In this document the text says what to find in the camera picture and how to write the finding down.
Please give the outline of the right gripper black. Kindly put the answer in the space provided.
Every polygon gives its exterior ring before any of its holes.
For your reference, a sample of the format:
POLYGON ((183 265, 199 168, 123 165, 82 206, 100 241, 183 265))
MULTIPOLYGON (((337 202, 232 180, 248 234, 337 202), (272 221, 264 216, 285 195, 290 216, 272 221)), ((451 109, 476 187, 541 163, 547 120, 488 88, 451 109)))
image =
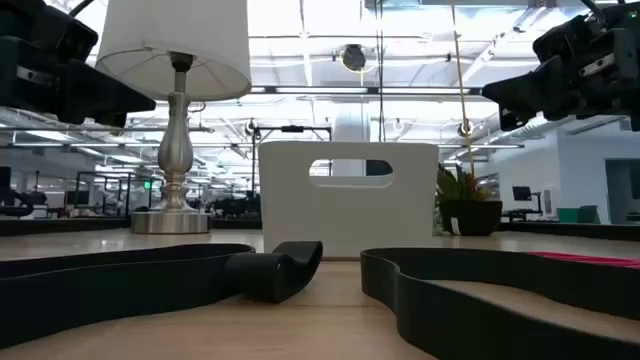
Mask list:
MULTIPOLYGON (((640 2, 586 6, 589 14, 565 24, 570 93, 577 97, 572 112, 627 115, 640 131, 640 2)), ((482 96, 499 105, 503 132, 517 130, 568 100, 564 62, 554 56, 524 75, 485 85, 482 96)))

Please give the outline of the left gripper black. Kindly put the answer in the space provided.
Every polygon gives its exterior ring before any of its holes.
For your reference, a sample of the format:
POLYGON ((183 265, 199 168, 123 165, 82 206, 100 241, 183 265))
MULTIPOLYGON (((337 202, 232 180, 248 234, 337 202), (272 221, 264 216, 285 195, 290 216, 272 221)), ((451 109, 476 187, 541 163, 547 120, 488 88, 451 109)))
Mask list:
POLYGON ((79 61, 64 64, 66 14, 44 0, 0 0, 0 106, 124 128, 156 101, 79 61))

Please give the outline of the red wide rubber band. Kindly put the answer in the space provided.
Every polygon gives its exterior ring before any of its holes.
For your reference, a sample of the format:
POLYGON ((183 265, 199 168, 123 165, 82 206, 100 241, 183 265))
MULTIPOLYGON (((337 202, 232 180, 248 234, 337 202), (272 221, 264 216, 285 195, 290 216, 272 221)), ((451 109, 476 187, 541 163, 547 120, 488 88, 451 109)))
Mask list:
POLYGON ((529 252, 529 255, 540 256, 548 259, 555 259, 576 263, 588 263, 595 265, 606 265, 621 268, 640 270, 640 260, 614 257, 601 257, 590 255, 566 254, 555 252, 529 252))

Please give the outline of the short wide black band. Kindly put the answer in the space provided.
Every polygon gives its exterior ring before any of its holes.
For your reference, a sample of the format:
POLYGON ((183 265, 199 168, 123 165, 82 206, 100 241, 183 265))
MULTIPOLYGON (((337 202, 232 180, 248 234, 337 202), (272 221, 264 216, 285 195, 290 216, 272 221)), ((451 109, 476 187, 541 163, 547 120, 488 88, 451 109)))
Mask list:
POLYGON ((233 255, 225 265, 225 273, 231 287, 245 297, 278 304, 311 282, 323 252, 320 241, 286 241, 270 253, 233 255))

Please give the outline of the white plastic bin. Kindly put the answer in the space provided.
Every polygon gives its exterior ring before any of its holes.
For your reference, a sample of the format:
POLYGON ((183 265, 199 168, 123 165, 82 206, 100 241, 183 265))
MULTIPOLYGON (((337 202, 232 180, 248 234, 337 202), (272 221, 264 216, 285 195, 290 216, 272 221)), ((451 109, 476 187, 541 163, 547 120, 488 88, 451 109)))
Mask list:
POLYGON ((428 143, 268 142, 259 146, 264 248, 320 241, 328 258, 422 247, 433 231, 439 149, 428 143), (317 160, 381 160, 380 176, 313 176, 317 160))

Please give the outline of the large thin black rubber band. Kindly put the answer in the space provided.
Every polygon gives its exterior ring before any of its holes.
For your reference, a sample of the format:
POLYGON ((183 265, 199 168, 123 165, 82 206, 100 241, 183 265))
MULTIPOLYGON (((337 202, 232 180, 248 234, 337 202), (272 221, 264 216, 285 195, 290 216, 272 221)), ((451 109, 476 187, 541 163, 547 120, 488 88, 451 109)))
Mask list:
POLYGON ((363 292, 399 335, 438 360, 640 360, 640 344, 520 315, 442 281, 512 287, 561 304, 640 320, 640 269, 531 253, 452 248, 362 251, 363 292))

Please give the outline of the black computer monitor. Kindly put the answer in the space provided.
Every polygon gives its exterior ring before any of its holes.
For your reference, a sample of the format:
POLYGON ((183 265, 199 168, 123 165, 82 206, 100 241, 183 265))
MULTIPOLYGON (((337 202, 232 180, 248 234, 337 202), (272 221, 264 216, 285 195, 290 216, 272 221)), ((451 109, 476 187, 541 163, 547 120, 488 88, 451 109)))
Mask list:
POLYGON ((513 198, 515 201, 525 202, 525 201, 535 201, 536 208, 528 209, 514 209, 512 213, 516 214, 534 214, 534 215, 542 215, 542 204, 541 204, 541 193, 540 192, 532 192, 531 188, 528 186, 514 186, 513 190, 513 198))

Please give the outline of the white shade silver table lamp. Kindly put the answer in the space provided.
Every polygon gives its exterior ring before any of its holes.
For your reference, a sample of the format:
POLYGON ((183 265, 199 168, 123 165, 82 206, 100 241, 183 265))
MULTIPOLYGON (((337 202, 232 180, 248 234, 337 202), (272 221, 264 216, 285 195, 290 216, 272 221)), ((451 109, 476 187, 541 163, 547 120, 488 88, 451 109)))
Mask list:
POLYGON ((248 0, 109 0, 95 66, 169 106, 157 152, 161 202, 133 212, 131 232, 207 232, 207 215, 186 199, 194 158, 188 107, 250 92, 248 0))

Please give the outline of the potted succulent plant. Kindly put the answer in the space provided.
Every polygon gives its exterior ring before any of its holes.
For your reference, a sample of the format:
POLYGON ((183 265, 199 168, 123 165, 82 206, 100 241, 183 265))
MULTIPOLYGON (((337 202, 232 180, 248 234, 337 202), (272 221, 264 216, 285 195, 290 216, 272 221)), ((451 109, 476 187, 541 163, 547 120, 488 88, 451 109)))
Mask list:
POLYGON ((503 202, 491 199, 478 180, 459 165, 438 164, 436 205, 442 227, 452 235, 489 236, 499 226, 503 202))

